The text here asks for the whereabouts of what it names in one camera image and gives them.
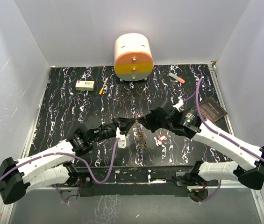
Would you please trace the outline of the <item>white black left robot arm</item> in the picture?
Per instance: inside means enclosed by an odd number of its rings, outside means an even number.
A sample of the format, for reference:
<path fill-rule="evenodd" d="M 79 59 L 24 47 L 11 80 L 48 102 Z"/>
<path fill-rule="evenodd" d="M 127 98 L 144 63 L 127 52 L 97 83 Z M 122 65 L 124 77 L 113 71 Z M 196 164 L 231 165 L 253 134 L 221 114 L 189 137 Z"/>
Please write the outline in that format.
<path fill-rule="evenodd" d="M 78 183 L 79 175 L 68 165 L 93 149 L 93 143 L 115 137 L 116 148 L 125 148 L 135 118 L 112 118 L 103 124 L 96 116 L 87 118 L 67 139 L 31 157 L 8 157 L 0 165 L 0 196 L 5 205 L 22 199 L 26 193 L 50 185 Z"/>

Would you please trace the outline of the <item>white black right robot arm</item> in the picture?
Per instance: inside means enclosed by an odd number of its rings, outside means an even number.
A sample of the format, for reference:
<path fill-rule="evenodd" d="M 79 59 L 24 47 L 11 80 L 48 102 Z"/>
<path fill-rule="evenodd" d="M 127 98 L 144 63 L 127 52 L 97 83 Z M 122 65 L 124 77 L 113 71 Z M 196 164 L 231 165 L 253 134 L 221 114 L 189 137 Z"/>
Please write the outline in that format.
<path fill-rule="evenodd" d="M 151 132 L 163 128 L 177 136 L 203 143 L 231 159 L 230 162 L 196 162 L 192 171 L 186 174 L 194 184 L 231 180 L 250 189 L 262 188 L 264 146 L 254 146 L 236 138 L 210 120 L 200 118 L 195 109 L 183 110 L 181 103 L 173 105 L 169 100 L 162 100 L 153 105 L 138 122 Z"/>

